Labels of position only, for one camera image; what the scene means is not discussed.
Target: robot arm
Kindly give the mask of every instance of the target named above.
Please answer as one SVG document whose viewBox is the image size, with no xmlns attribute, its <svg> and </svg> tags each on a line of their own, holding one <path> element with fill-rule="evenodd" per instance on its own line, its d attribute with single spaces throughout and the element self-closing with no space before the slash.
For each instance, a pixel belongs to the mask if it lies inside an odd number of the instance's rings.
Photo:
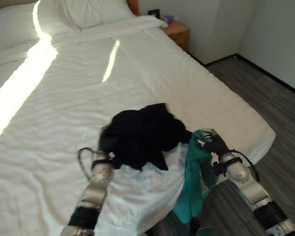
<svg viewBox="0 0 295 236">
<path fill-rule="evenodd" d="M 106 189 L 114 175 L 114 168 L 106 153 L 99 153 L 92 165 L 90 183 L 83 191 L 68 225 L 61 236 L 94 236 Z"/>
<path fill-rule="evenodd" d="M 207 137 L 208 142 L 199 143 L 205 149 L 217 153 L 221 162 L 226 164 L 227 172 L 230 174 L 229 180 L 236 185 L 243 200 L 265 229 L 266 235 L 295 236 L 295 223 L 284 214 L 265 189 L 254 180 L 250 170 L 229 152 L 217 132 L 214 129 L 203 129 L 202 133 Z"/>
</svg>

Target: pillowcase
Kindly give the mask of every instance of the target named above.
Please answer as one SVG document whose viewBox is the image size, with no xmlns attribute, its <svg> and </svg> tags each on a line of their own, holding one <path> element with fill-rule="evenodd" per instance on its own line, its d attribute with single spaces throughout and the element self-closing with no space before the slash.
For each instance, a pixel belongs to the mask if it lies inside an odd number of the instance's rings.
<svg viewBox="0 0 295 236">
<path fill-rule="evenodd" d="M 135 17 L 126 0 L 61 0 L 65 16 L 79 29 Z"/>
<path fill-rule="evenodd" d="M 42 35 L 40 30 L 51 37 L 68 35 L 77 30 L 65 23 L 65 18 L 58 14 L 60 9 L 61 3 L 53 0 L 0 9 L 0 50 L 39 40 Z"/>
</svg>

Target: wooden nightstand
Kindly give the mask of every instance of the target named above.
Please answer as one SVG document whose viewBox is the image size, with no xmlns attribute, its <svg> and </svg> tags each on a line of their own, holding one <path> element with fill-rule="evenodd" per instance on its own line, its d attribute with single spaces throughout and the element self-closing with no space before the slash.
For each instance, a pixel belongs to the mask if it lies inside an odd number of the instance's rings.
<svg viewBox="0 0 295 236">
<path fill-rule="evenodd" d="M 168 24 L 168 27 L 162 28 L 162 30 L 184 51 L 188 49 L 190 30 L 187 26 L 174 21 L 173 23 Z"/>
</svg>

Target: headboard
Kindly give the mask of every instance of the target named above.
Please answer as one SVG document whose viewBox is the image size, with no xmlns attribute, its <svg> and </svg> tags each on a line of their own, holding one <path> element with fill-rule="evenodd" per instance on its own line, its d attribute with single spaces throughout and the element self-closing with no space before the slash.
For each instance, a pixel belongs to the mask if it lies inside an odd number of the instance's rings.
<svg viewBox="0 0 295 236">
<path fill-rule="evenodd" d="M 0 0 L 0 8 L 34 2 L 37 0 Z M 133 14 L 139 14 L 138 0 L 127 0 L 128 6 Z"/>
</svg>

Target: wrinkled sheet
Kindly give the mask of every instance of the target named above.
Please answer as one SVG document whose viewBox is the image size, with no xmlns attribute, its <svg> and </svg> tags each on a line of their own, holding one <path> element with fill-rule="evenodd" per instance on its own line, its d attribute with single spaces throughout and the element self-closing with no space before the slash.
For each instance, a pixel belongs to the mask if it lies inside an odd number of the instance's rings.
<svg viewBox="0 0 295 236">
<path fill-rule="evenodd" d="M 77 150 L 96 148 L 100 128 L 123 110 L 165 102 L 190 131 L 214 128 L 253 163 L 266 154 L 269 125 L 161 25 L 138 17 L 0 51 L 0 236 L 60 234 L 87 184 Z M 116 170 L 96 235 L 135 236 L 163 219 L 186 150 L 165 153 L 168 171 Z"/>
</svg>

